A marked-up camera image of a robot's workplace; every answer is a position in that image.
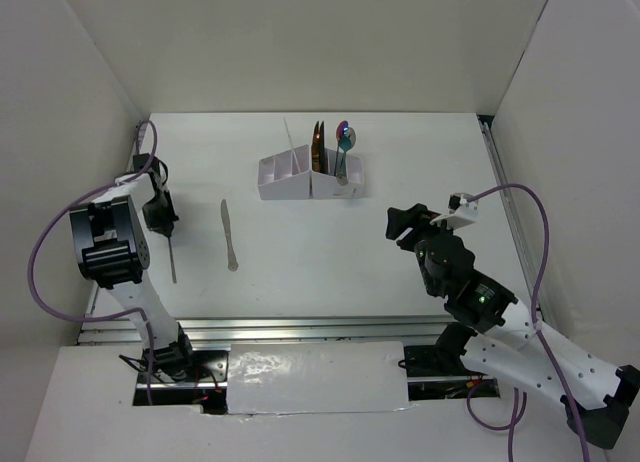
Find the silver knife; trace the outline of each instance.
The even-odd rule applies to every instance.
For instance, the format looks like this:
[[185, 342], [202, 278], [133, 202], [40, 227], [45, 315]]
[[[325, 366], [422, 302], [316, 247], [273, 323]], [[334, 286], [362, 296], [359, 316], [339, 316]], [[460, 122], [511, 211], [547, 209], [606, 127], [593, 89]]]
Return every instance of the silver knife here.
[[222, 226], [224, 227], [224, 236], [227, 239], [227, 258], [229, 259], [229, 270], [235, 272], [238, 270], [238, 261], [236, 253], [233, 251], [231, 243], [231, 219], [229, 218], [229, 209], [227, 208], [227, 199], [222, 199], [220, 204], [220, 214], [222, 215]]

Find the knife blade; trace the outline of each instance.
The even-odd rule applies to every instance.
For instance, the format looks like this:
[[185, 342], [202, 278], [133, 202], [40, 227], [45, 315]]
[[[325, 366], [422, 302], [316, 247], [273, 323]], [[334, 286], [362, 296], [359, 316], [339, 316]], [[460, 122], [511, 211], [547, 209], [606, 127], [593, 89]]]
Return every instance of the knife blade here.
[[222, 203], [220, 204], [220, 215], [222, 216], [224, 236], [227, 239], [227, 259], [229, 260], [228, 268], [231, 272], [235, 272], [238, 270], [238, 261], [236, 260], [236, 253], [233, 251], [233, 244], [231, 243], [231, 219], [229, 218], [227, 199], [222, 199]]

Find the gray wall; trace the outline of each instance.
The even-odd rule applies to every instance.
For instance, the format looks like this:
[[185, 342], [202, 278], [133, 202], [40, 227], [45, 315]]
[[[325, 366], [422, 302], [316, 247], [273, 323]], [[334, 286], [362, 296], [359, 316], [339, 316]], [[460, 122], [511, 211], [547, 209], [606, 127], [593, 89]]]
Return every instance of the gray wall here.
[[[0, 26], [0, 460], [13, 462], [26, 454], [58, 347], [77, 332], [31, 299], [29, 252], [63, 205], [124, 167], [135, 121], [60, 0], [0, 0]], [[67, 220], [37, 280], [51, 305], [82, 313], [89, 286]]]
[[479, 113], [544, 1], [69, 0], [150, 112]]
[[[640, 367], [640, 0], [549, 0], [494, 135], [551, 218], [547, 307], [574, 340]], [[534, 258], [540, 217], [517, 207]], [[637, 460], [640, 404], [612, 462]]]

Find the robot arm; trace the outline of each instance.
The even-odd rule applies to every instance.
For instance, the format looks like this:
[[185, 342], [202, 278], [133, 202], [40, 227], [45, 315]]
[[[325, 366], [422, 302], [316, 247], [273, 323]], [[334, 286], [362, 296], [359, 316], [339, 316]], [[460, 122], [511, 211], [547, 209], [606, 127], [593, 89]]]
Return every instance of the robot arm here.
[[453, 232], [473, 223], [477, 209], [476, 202], [466, 201], [466, 194], [454, 194], [446, 215], [421, 204], [388, 211], [386, 237], [414, 252], [427, 293], [445, 298], [445, 309], [457, 321], [436, 346], [468, 370], [490, 374], [564, 408], [575, 432], [563, 387], [537, 336], [541, 330], [571, 387], [587, 440], [613, 448], [640, 389], [640, 371], [588, 354], [544, 322], [534, 327], [522, 301], [475, 270], [475, 255]]
[[[148, 155], [134, 157], [134, 169], [143, 167]], [[144, 309], [154, 334], [155, 367], [174, 380], [186, 377], [191, 365], [189, 339], [178, 322], [166, 311], [146, 272], [149, 247], [138, 213], [147, 228], [170, 237], [177, 220], [169, 191], [160, 178], [160, 161], [155, 159], [148, 173], [125, 182], [131, 174], [116, 179], [116, 185], [88, 204], [70, 211], [76, 259], [82, 275], [95, 280], [124, 309]], [[145, 322], [132, 314], [143, 344], [143, 360], [149, 357]]]

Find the white plastic sheet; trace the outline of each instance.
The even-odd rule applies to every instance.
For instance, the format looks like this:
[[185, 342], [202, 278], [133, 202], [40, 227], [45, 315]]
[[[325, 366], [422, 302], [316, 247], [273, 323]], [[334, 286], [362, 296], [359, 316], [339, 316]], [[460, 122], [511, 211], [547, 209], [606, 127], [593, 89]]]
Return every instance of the white plastic sheet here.
[[410, 406], [400, 342], [233, 344], [233, 414], [388, 412]]

